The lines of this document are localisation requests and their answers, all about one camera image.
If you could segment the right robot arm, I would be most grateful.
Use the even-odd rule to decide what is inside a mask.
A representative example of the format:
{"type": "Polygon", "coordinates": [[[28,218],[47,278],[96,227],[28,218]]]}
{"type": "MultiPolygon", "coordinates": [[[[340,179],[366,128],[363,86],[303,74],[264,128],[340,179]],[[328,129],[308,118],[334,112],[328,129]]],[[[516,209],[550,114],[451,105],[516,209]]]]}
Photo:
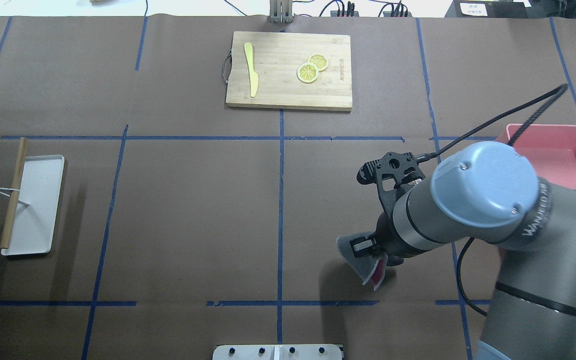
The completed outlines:
{"type": "Polygon", "coordinates": [[[363,283],[461,239],[503,251],[476,360],[576,360],[576,189],[540,177],[512,146],[477,142],[425,178],[432,153],[389,152],[358,171],[376,184],[375,230],[336,240],[363,283]]]}

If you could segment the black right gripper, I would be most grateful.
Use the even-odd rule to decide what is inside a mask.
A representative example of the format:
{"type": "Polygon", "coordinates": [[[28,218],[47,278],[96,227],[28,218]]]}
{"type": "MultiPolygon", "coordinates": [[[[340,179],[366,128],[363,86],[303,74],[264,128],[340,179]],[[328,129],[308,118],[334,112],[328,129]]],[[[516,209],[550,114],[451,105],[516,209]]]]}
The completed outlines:
{"type": "Polygon", "coordinates": [[[354,238],[349,244],[355,258],[385,254],[387,267],[402,265],[407,257],[406,244],[394,230],[393,221],[386,212],[377,219],[374,238],[354,238]]]}

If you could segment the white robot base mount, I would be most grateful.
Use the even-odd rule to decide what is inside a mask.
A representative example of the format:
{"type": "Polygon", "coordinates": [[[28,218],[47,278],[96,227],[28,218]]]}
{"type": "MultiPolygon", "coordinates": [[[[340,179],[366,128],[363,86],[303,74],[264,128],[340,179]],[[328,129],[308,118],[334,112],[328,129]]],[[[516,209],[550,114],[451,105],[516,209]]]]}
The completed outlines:
{"type": "Polygon", "coordinates": [[[213,360],[345,360],[342,345],[331,343],[299,344],[224,344],[215,347],[213,360]]]}

